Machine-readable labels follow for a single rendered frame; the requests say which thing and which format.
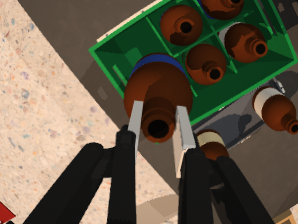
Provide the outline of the brown glass bottle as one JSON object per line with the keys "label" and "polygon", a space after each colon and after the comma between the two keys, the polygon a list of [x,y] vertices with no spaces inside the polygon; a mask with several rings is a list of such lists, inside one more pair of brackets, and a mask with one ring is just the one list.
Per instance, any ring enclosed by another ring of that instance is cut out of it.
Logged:
{"label": "brown glass bottle", "polygon": [[220,134],[212,129],[205,129],[197,134],[200,149],[205,152],[207,158],[216,160],[219,156],[229,156]]}
{"label": "brown glass bottle", "polygon": [[291,100],[271,86],[258,89],[252,99],[254,111],[275,131],[298,133],[296,108]]}
{"label": "brown glass bottle", "polygon": [[182,62],[191,79],[201,85],[219,82],[227,69],[224,54],[206,41],[182,53]]}
{"label": "brown glass bottle", "polygon": [[207,18],[231,20],[237,17],[244,6],[244,0],[197,0]]}
{"label": "brown glass bottle", "polygon": [[188,5],[180,4],[168,8],[160,20],[162,35],[176,46],[188,46],[194,43],[203,30],[200,14]]}
{"label": "brown glass bottle", "polygon": [[267,54],[264,35],[252,24],[236,22],[217,34],[228,55],[241,63],[255,62]]}
{"label": "brown glass bottle", "polygon": [[174,134],[177,106],[193,106],[193,92],[180,62],[166,53],[151,53],[134,66],[124,90],[123,102],[130,119],[135,101],[143,101],[141,127],[146,139],[168,141]]}

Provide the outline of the dark grey rectangular tray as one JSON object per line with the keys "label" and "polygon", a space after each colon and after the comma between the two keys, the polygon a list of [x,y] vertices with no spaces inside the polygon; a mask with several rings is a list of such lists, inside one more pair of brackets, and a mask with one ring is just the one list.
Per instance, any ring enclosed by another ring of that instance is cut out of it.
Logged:
{"label": "dark grey rectangular tray", "polygon": [[274,87],[283,94],[276,78],[273,77],[258,86],[259,88],[255,88],[256,90],[248,92],[246,95],[223,107],[221,110],[199,121],[191,127],[192,131],[195,134],[205,129],[217,131],[224,141],[227,151],[229,151],[266,125],[252,107],[252,99],[255,92],[264,86]]}

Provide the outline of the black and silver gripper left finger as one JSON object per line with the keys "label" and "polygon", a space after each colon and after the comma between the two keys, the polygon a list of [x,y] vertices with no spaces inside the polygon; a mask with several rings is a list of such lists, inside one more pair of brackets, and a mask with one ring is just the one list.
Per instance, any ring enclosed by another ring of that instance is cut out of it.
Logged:
{"label": "black and silver gripper left finger", "polygon": [[143,101],[134,100],[129,125],[116,133],[114,147],[85,144],[23,224],[79,224],[103,178],[111,178],[106,224],[137,224],[135,166],[142,109]]}

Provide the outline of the green bottle crate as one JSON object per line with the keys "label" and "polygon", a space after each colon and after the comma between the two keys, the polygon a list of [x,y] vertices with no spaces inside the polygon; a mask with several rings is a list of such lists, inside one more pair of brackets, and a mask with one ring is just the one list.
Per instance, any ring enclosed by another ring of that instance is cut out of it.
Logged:
{"label": "green bottle crate", "polygon": [[[290,38],[272,0],[261,0],[261,2],[277,34],[273,33],[257,0],[244,0],[244,8],[241,13],[235,18],[225,21],[207,18],[197,0],[169,1],[172,0],[160,1],[88,49],[122,98],[125,85],[135,64],[147,54],[154,52],[167,53],[180,62],[192,88],[193,106],[189,121],[190,125],[193,125],[298,62]],[[167,5],[164,5],[166,3]],[[164,11],[179,4],[194,8],[200,14],[203,22],[202,34],[197,41],[188,46],[171,44],[166,41],[160,31],[159,21]],[[154,10],[156,12],[151,13]],[[137,21],[139,23],[132,25]],[[252,63],[241,63],[229,57],[217,32],[235,22],[252,24],[262,32],[268,46],[265,56]],[[158,30],[155,29],[153,24]],[[209,86],[198,84],[192,80],[182,62],[182,53],[202,41],[217,47],[223,52],[227,61],[224,77],[216,84]]]}

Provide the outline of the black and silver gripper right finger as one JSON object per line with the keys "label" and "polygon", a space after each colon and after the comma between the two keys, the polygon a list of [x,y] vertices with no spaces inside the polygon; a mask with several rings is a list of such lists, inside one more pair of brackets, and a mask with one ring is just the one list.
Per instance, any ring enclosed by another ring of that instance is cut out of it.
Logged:
{"label": "black and silver gripper right finger", "polygon": [[178,224],[214,224],[212,203],[222,224],[275,224],[233,159],[206,157],[186,107],[177,106],[175,118]]}

